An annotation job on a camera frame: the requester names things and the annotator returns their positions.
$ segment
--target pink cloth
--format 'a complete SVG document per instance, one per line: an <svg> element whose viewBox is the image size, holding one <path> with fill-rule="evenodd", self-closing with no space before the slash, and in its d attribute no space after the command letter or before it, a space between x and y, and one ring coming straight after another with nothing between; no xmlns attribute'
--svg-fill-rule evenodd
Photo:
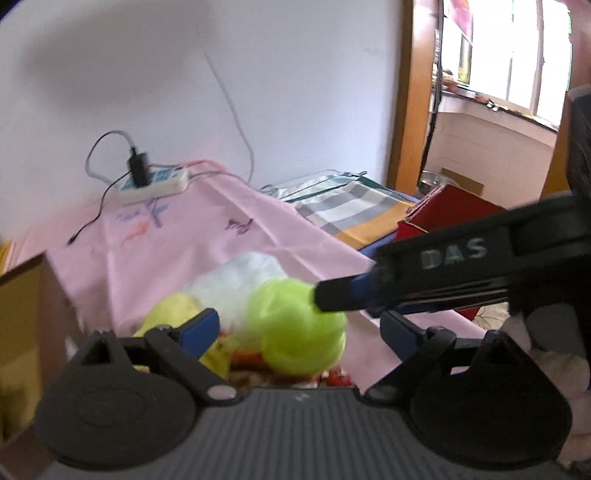
<svg viewBox="0 0 591 480"><path fill-rule="evenodd" d="M217 164L199 165L212 167L219 169ZM60 232L60 241L74 231L70 226ZM33 250L28 242L21 256ZM310 283L359 274L372 264L292 206L223 175L199 177L186 192L156 202L120 206L112 200L98 222L71 246L50 249L49 258L88 329L130 335L162 298L248 251L275 256L288 275ZM400 361L381 340L375 322L360 313L349 319L341 365L364 390ZM455 312L413 320L423 327L443 325L464 337L483 336L483 330Z"/></svg>

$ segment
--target blue gripper pad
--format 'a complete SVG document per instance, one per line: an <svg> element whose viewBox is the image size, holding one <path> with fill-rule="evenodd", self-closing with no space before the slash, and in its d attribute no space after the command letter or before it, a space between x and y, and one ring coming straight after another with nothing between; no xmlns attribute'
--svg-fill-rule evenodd
<svg viewBox="0 0 591 480"><path fill-rule="evenodd" d="M396 312L384 312L379 321L382 340L405 362L421 348L425 330Z"/></svg>
<svg viewBox="0 0 591 480"><path fill-rule="evenodd" d="M220 332L220 319L213 309L205 309L178 328L178 343L196 358L216 341Z"/></svg>

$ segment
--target white wall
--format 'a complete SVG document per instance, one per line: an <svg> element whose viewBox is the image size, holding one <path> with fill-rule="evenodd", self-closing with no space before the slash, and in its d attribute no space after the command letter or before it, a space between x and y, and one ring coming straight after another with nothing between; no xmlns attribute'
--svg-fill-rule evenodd
<svg viewBox="0 0 591 480"><path fill-rule="evenodd" d="M0 234L97 199L94 140L129 131L151 161L256 155L253 185L324 168L381 179L397 90L401 0L24 0L0 28ZM125 171L110 138L92 159Z"/></svg>
<svg viewBox="0 0 591 480"><path fill-rule="evenodd" d="M444 106L437 117L426 168L444 167L482 183L482 197L505 208L539 199L556 134L507 113L459 101L466 104Z"/></svg>

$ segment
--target brown box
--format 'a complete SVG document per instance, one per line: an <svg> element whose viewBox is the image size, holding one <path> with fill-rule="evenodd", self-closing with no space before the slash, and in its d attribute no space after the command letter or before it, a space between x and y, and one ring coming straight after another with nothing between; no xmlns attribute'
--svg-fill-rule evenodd
<svg viewBox="0 0 591 480"><path fill-rule="evenodd" d="M441 173L446 177L450 177L452 180L455 180L458 186L461 189L467 190L474 195L482 195L482 191L484 190L484 184L477 182L476 180L469 179L464 175L460 175L452 170L448 170L446 168L441 169Z"/></svg>
<svg viewBox="0 0 591 480"><path fill-rule="evenodd" d="M0 478L33 478L48 456L31 427L42 388L84 340L45 255L0 276Z"/></svg>

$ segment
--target white cable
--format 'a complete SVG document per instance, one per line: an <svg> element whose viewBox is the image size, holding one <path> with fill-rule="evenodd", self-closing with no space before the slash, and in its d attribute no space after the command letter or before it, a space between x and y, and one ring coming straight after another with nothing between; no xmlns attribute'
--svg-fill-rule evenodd
<svg viewBox="0 0 591 480"><path fill-rule="evenodd" d="M206 170L206 171L200 171L197 173L193 173L193 174L189 175L189 181L193 181L196 178L202 177L204 175L227 175L228 177L234 177L235 179L240 180L245 185L248 185L248 183L246 183L240 175L236 175L235 173L230 173L228 171L222 171L222 170Z"/></svg>
<svg viewBox="0 0 591 480"><path fill-rule="evenodd" d="M217 81L217 85L220 87L220 90L222 91L222 94L224 95L224 98L226 99L226 103L228 104L228 107L232 113L232 118L234 120L234 124L236 125L236 129L238 130L238 134L240 135L240 138L242 138L242 142L244 143L246 149L248 150L248 158L249 158L249 161L251 164L251 168L248 172L248 179L245 183L247 185L250 185L251 181L252 181L252 177L255 173L255 152L252 149L251 143L248 141L248 138L246 137L246 133L244 132L244 129L242 128L242 124L240 122L240 117L238 116L238 111L236 110L236 105L234 104L234 101L232 100L232 97L230 96L230 92L228 92L228 89L226 88L226 85L224 84L222 77L220 77L220 74L217 72L217 69L215 68L215 65L213 64L212 59L209 57L209 55L207 54L207 51L205 50L205 46L203 45L203 41L201 40L199 23L197 23L196 25L197 25L197 36L199 38L199 46L201 47L203 55L205 56L205 60L207 60L207 64L209 65L209 68L211 69L213 76L215 77L215 79Z"/></svg>

